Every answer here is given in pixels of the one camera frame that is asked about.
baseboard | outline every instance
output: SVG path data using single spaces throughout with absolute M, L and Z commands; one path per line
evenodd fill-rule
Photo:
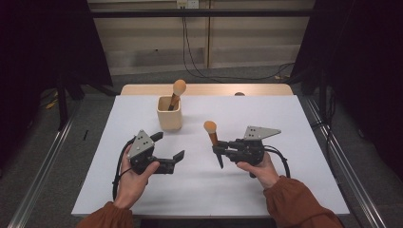
M 299 45 L 270 47 L 215 47 L 209 56 L 209 68 L 261 67 L 293 63 Z M 207 67 L 204 48 L 191 49 L 193 61 L 186 50 L 185 62 L 189 69 Z M 139 51 L 109 51 L 106 60 L 112 76 L 185 70 L 182 49 L 152 49 Z

table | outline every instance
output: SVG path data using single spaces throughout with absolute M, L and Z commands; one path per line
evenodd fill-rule
M 236 92 L 250 96 L 222 96 Z M 138 125 L 149 134 L 161 131 L 155 113 L 156 94 L 170 93 L 172 85 L 124 87 L 122 95 L 115 100 L 73 215 L 85 216 L 111 200 L 110 183 L 121 147 L 129 140 L 130 134 L 131 137 L 137 134 Z M 264 96 L 267 94 L 281 96 Z M 215 105 L 206 111 L 209 104 Z M 269 124 L 281 129 L 281 134 L 269 138 L 269 142 L 289 160 L 292 177 L 303 181 L 323 206 L 337 214 L 349 213 L 299 101 L 289 86 L 188 85 L 182 95 L 182 113 L 182 129 L 164 132 L 164 138 L 156 143 L 154 154 L 159 158 L 170 158 L 185 149 L 184 159 L 177 164 L 173 175 L 153 175 L 150 178 L 147 190 L 132 208 L 136 216 L 157 219 L 268 217 L 257 180 L 250 179 L 226 158 L 223 158 L 224 168 L 220 170 L 211 151 L 211 142 L 202 129 L 202 123 L 210 117 L 218 124 L 219 140 L 241 137 L 246 123 Z M 280 160 L 275 156 L 272 158 L 279 173 L 284 174 Z

aluminum rail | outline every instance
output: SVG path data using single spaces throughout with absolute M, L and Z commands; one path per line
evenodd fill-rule
M 307 104 L 311 109 L 316 121 L 320 121 L 321 118 L 318 114 L 317 103 L 312 98 L 308 98 Z M 323 125 L 320 128 L 320 130 L 324 138 L 327 139 L 330 130 L 329 126 Z M 329 145 L 334 157 L 336 158 L 337 164 L 340 166 L 341 171 L 343 172 L 347 182 L 352 188 L 355 197 L 358 200 L 358 203 L 360 204 L 362 210 L 364 211 L 368 221 L 371 223 L 371 226 L 374 228 L 387 227 L 385 222 L 382 220 L 380 213 L 376 209 L 373 200 L 368 195 L 364 186 L 361 184 L 361 181 L 355 174 L 353 167 L 350 165 L 349 161 L 347 160 L 347 157 L 344 154 L 344 151 L 341 149 L 340 144 L 338 143 L 336 137 L 333 134 L 331 134 L 331 137 L 329 139 Z
M 328 10 L 315 9 L 92 9 L 94 18 L 127 17 L 309 17 L 329 16 Z
M 25 13 L 51 17 L 331 17 L 336 10 L 317 9 L 92 9 L 91 11 L 30 10 Z
M 76 104 L 73 107 L 71 116 L 67 121 L 66 125 L 63 127 L 62 130 L 58 131 L 58 133 L 56 134 L 53 144 L 51 145 L 48 154 L 45 157 L 44 162 L 42 163 L 41 168 L 36 174 L 34 181 L 30 185 L 28 192 L 25 194 L 23 200 L 18 206 L 17 211 L 14 213 L 14 216 L 12 217 L 10 224 L 8 226 L 9 228 L 14 227 L 23 228 L 27 224 L 30 213 L 32 212 L 32 209 L 35 206 L 35 203 L 42 192 L 42 189 L 48 178 L 48 174 L 51 170 L 51 167 L 54 164 L 54 161 L 56 160 L 57 155 L 59 154 L 59 151 L 65 142 L 68 131 L 71 128 L 74 117 L 77 115 L 80 106 L 81 102 L 80 101 L 76 102 Z

orange sleeve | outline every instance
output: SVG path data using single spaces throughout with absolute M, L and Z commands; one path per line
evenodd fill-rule
M 130 210 L 120 209 L 107 202 L 98 211 L 87 216 L 78 223 L 77 228 L 132 228 L 134 227 L 133 216 Z
M 338 217 L 320 206 L 308 187 L 298 180 L 280 177 L 263 194 L 269 214 L 280 227 L 343 227 Z

wrist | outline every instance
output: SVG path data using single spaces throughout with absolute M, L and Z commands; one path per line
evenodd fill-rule
M 113 202 L 113 205 L 119 209 L 130 209 L 133 205 L 129 205 L 127 200 L 122 200 L 120 198 L 116 198 Z
M 264 189 L 272 188 L 279 180 L 279 176 L 271 177 L 269 180 L 266 180 L 261 185 Z

